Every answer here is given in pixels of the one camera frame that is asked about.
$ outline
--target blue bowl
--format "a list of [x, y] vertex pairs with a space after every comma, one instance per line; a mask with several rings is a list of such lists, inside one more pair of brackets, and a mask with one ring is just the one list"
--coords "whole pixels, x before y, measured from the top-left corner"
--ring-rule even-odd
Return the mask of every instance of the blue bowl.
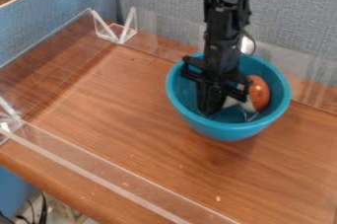
[[272, 100], [269, 106], [253, 121], [246, 122], [242, 110], [233, 107], [213, 117], [204, 117], [196, 104], [196, 86], [180, 76], [182, 62], [172, 68], [166, 79], [168, 98], [190, 127], [202, 135], [221, 140], [236, 141], [260, 133], [284, 114], [290, 101], [290, 87], [276, 67], [262, 58], [241, 56], [240, 69], [245, 75], [261, 76], [269, 84]]

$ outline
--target orange ball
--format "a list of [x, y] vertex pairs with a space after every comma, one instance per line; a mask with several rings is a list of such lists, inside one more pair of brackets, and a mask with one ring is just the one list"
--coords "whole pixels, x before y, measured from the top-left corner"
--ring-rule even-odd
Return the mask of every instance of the orange ball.
[[261, 112], [270, 102], [270, 88], [266, 81], [256, 75], [250, 75], [253, 81], [249, 87], [249, 100], [242, 104], [242, 108], [248, 112]]

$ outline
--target wooden surface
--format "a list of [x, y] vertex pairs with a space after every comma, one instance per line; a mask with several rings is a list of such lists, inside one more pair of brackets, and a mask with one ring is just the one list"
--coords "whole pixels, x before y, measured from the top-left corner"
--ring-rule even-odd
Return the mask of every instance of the wooden surface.
[[[21, 77], [0, 74], [3, 95], [24, 118], [240, 223], [333, 224], [336, 116], [292, 103], [252, 139], [206, 139], [169, 103], [172, 63], [101, 41], [80, 64], [85, 44], [96, 42], [81, 29], [54, 37], [54, 56], [40, 55], [50, 50], [42, 46], [8, 66]], [[44, 58], [33, 69], [32, 58]], [[0, 164], [101, 223], [169, 223], [12, 141], [0, 148]]]

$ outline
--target gray cubicle wall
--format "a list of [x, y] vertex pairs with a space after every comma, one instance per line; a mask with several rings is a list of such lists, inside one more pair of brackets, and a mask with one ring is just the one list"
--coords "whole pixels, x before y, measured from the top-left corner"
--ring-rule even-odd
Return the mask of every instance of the gray cubicle wall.
[[[120, 0], [121, 15], [130, 6], [201, 22], [200, 0]], [[337, 0], [252, 0], [249, 30], [260, 41], [337, 58]]]

